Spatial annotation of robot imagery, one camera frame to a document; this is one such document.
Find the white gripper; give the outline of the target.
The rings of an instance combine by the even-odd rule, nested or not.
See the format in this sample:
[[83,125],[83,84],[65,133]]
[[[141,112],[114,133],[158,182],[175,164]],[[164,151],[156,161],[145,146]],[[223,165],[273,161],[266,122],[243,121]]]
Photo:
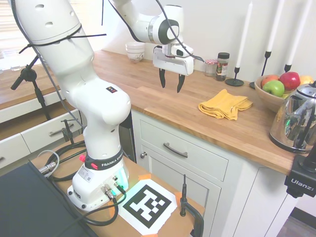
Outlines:
[[171,71],[178,73],[178,85],[177,92],[179,93],[185,81],[185,76],[189,76],[194,71],[194,59],[193,57],[166,57],[161,48],[154,49],[153,53],[153,65],[159,68],[159,79],[162,88],[165,88],[165,71]]

